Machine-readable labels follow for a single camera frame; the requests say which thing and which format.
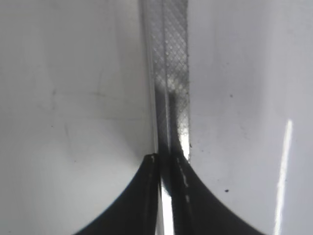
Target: glossy white panel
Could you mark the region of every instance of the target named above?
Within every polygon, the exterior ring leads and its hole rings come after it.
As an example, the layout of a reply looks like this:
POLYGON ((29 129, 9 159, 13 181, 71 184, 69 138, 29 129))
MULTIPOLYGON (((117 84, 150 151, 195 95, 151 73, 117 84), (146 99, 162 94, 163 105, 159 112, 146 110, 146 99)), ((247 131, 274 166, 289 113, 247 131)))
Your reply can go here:
POLYGON ((312 233, 312 41, 309 0, 189 1, 191 164, 266 234, 312 233))
POLYGON ((137 0, 0 1, 0 234, 68 235, 153 151, 137 0))

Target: white surface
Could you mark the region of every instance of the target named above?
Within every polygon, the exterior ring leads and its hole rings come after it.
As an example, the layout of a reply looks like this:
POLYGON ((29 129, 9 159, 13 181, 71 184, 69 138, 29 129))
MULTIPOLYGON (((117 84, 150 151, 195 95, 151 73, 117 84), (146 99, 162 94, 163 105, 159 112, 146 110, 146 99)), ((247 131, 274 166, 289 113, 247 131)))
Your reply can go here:
POLYGON ((189 1, 191 164, 266 234, 312 234, 312 42, 311 0, 189 1))
POLYGON ((153 150, 137 0, 0 0, 0 234, 69 235, 153 150))

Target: knurled metal surface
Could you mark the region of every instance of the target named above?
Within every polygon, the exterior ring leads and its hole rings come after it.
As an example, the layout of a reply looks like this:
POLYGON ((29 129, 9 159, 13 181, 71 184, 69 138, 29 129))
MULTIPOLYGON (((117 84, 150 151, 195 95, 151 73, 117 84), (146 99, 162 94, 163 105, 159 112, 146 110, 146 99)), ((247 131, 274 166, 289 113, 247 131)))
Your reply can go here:
POLYGON ((156 151, 161 159, 161 235, 173 235, 168 162, 171 149, 189 160, 187 0, 143 0, 149 76, 155 106, 156 151))

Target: cross-hatched metal strip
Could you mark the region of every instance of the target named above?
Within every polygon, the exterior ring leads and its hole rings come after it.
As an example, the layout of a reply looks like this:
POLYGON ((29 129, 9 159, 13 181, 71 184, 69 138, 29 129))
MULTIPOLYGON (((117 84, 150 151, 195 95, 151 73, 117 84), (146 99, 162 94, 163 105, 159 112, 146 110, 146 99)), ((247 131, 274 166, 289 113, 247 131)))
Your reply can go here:
MULTIPOLYGON (((189 71, 187 0, 143 0, 149 73, 156 109, 157 151, 169 158, 171 147, 181 147, 189 160, 189 71)), ((161 166, 162 214, 160 235, 173 234, 169 168, 161 166)))

